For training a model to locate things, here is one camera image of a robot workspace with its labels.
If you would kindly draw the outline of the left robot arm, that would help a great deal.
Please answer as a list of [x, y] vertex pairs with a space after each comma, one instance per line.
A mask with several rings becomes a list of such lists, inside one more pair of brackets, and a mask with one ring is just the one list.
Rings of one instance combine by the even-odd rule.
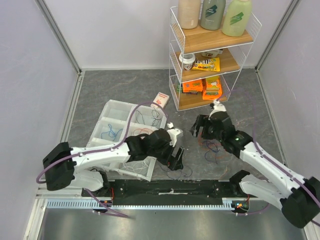
[[154, 158], [172, 171], [181, 170], [184, 148], [177, 146], [177, 142], [182, 135], [179, 128], [160, 128], [151, 134], [129, 136], [109, 146], [70, 147], [68, 142], [61, 142], [43, 159], [44, 170], [40, 176], [45, 177], [43, 183], [48, 191], [78, 187], [104, 197], [110, 191], [107, 176], [91, 168]]

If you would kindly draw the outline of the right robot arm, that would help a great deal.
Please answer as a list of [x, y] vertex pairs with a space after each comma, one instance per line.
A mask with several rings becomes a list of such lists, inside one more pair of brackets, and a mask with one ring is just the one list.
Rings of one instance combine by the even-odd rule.
[[235, 197], [244, 193], [253, 195], [281, 210], [284, 217], [295, 227], [303, 229], [320, 213], [320, 181], [305, 178], [280, 163], [253, 138], [232, 124], [223, 111], [212, 115], [198, 115], [190, 132], [204, 140], [217, 140], [226, 152], [258, 170], [266, 179], [257, 179], [244, 170], [236, 174], [229, 184]]

